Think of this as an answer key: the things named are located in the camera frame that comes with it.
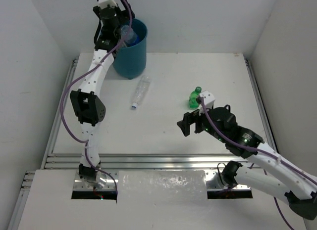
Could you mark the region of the clear bottle blue label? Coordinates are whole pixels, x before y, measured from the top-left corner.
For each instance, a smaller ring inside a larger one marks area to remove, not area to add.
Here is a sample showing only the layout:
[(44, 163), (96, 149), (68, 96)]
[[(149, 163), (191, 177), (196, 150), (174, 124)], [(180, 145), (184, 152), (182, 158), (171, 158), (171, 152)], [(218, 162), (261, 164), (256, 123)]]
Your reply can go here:
[(126, 47), (134, 46), (139, 42), (139, 36), (128, 25), (121, 27), (121, 36), (124, 38)]

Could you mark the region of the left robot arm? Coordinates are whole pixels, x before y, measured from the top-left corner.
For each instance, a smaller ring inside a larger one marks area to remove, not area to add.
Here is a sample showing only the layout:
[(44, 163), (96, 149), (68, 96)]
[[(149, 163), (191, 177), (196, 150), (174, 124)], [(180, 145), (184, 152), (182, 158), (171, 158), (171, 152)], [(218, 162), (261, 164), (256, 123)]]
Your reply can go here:
[(99, 23), (94, 35), (93, 59), (87, 75), (81, 78), (79, 88), (70, 93), (75, 116), (81, 125), (81, 143), (85, 146), (78, 167), (79, 177), (91, 184), (98, 181), (99, 129), (106, 116), (100, 91), (116, 52), (125, 40), (120, 29), (124, 25), (130, 28), (135, 17), (127, 0), (120, 1), (124, 9), (120, 9), (114, 0), (97, 0), (98, 4), (94, 6), (93, 12)]

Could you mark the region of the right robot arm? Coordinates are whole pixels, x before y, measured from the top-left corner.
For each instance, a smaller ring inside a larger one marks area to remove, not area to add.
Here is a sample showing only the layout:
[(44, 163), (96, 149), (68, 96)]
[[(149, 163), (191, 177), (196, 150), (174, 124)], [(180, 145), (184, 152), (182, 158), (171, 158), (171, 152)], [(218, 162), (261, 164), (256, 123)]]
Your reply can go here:
[(279, 155), (263, 138), (250, 129), (239, 126), (231, 113), (230, 105), (207, 109), (197, 109), (183, 115), (177, 122), (184, 136), (190, 134), (190, 126), (195, 125), (195, 133), (207, 132), (225, 144), (235, 156), (241, 157), (268, 171), (269, 177), (248, 171), (236, 161), (230, 161), (222, 171), (225, 184), (250, 185), (288, 204), (290, 209), (307, 220), (317, 217), (317, 179), (305, 173), (287, 159)]

